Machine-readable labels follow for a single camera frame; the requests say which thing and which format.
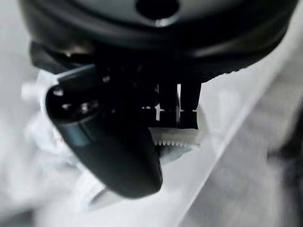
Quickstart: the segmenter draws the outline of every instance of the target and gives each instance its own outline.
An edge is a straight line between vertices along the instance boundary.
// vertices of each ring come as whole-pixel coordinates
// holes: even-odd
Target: hole
[[[138,0],[136,7],[144,17],[160,20],[175,15],[180,8],[180,3],[178,0]]]

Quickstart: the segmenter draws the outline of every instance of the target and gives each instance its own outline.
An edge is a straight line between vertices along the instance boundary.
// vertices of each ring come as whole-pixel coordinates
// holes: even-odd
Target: circular hole
[[[151,20],[169,18],[180,8],[178,0],[138,0],[137,10],[144,17]]]

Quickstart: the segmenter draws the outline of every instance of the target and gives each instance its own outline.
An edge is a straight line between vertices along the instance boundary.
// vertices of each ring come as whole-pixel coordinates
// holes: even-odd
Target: white surface
[[[302,6],[283,43],[267,58],[231,75],[222,75],[203,85],[200,105],[209,133],[201,151],[192,151],[163,167],[163,188],[140,200],[115,198],[90,212],[71,212],[67,199],[38,213],[39,227],[173,227],[177,226],[203,187],[214,165],[245,117],[272,82],[296,47]],[[107,201],[112,194],[102,198]]]

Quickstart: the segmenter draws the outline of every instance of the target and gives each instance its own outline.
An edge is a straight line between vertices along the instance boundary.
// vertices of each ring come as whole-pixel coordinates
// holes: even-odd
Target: metal screw
[[[61,88],[59,88],[59,87],[56,87],[54,90],[53,90],[53,94],[55,95],[55,96],[63,96],[63,90],[61,89]]]
[[[89,103],[81,104],[80,111],[82,114],[87,114],[89,112]]]
[[[63,104],[63,105],[62,105],[62,108],[63,108],[64,110],[68,110],[70,107],[71,107],[71,104]]]
[[[103,82],[108,83],[110,81],[110,76],[103,77]]]

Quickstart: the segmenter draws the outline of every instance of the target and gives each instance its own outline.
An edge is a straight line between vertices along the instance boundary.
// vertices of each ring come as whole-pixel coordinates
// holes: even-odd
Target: screw
[[[110,81],[110,76],[103,77],[103,82],[108,83]]]
[[[63,104],[63,105],[62,105],[62,108],[63,108],[64,110],[68,110],[70,107],[71,107],[71,104]]]
[[[81,104],[80,111],[82,114],[87,114],[89,112],[89,103]]]
[[[54,90],[53,90],[53,94],[55,96],[63,96],[63,90],[59,87],[56,87]]]

